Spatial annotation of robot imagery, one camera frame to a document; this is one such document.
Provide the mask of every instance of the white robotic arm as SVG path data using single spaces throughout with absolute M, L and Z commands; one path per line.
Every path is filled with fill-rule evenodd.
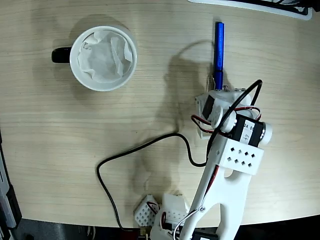
M 163 229 L 158 223 L 162 221 L 163 212 L 166 208 L 173 212 L 169 203 L 163 205 L 151 230 L 152 240 L 213 239 L 209 236 L 197 237 L 194 231 L 198 221 L 215 204 L 220 204 L 220 224 L 216 234 L 220 240 L 235 238 L 242 222 L 251 177 L 257 173 L 264 154 L 264 150 L 258 148 L 258 145 L 268 144 L 272 136 L 271 126 L 259 121 L 260 110 L 250 106 L 250 95 L 246 95 L 228 118 L 223 119 L 223 115 L 244 91 L 245 89 L 210 91 L 196 97 L 197 115 L 211 123 L 208 131 L 220 125 L 222 134 L 216 135 L 211 144 L 190 210 L 185 210 L 185 214 L 182 214 L 184 217 L 179 218 L 181 221 L 173 225 L 174 229 Z M 198 124 L 205 128 L 201 121 Z M 199 131 L 199 135 L 202 139 L 206 138 L 202 131 Z M 233 170 L 229 177 L 225 177 L 226 169 Z M 177 198 L 180 198 L 178 201 L 184 205 L 183 198 Z

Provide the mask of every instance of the blue marker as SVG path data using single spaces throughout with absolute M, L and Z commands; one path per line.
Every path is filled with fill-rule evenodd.
M 213 60 L 213 78 L 215 82 L 215 89 L 222 89 L 224 85 L 224 38 L 225 24 L 222 22 L 216 22 Z

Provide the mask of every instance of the white wire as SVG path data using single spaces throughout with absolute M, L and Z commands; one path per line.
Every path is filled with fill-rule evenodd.
M 177 224 L 177 226 L 175 227 L 175 229 L 174 229 L 174 231 L 173 231 L 173 240 L 177 240 L 178 238 L 176 238 L 176 232 L 177 232 L 177 230 L 178 230 L 178 228 L 179 228 L 179 226 L 185 221 L 185 220 L 187 220 L 188 218 L 190 218 L 193 214 L 195 214 L 195 213 L 197 213 L 197 212 L 199 212 L 199 210 L 197 209 L 197 210 L 193 210 L 192 212 L 190 212 L 187 216 L 185 216 L 178 224 Z

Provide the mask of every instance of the wood grain surface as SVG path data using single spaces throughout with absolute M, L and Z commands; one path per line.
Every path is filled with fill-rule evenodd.
M 213 24 L 225 23 L 225 84 L 264 84 L 257 105 L 272 124 L 243 224 L 320 214 L 320 14 L 302 21 L 187 0 L 2 0 L 0 127 L 9 176 L 24 218 L 116 226 L 96 165 L 179 131 L 205 160 L 190 120 L 207 89 Z M 138 44 L 133 78 L 95 92 L 51 52 L 98 25 L 126 26 Z M 183 194 L 191 203 L 203 168 L 184 142 L 166 139 L 102 168 L 125 227 L 146 194 Z M 199 222 L 217 226 L 219 206 Z

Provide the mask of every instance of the tissue paper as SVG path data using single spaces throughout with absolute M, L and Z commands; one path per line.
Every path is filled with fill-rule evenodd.
M 133 54 L 123 36 L 110 30 L 101 30 L 84 40 L 79 50 L 78 62 L 80 69 L 94 81 L 112 83 L 129 71 Z

